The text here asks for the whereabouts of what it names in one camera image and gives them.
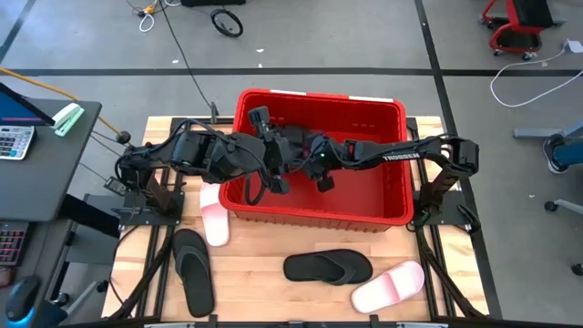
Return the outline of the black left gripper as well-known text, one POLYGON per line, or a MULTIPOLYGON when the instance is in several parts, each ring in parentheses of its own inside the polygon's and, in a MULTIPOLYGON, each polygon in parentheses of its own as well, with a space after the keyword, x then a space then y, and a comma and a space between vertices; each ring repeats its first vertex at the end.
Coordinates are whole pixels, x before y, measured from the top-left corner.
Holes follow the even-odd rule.
POLYGON ((289 182, 283 177, 287 165, 292 161, 290 142, 281 134, 281 130, 270 123, 270 114, 266 106, 257 107, 249 112, 250 123, 255 127, 256 137, 264 146, 263 163, 268 172, 270 191, 286 194, 290 191, 289 182))

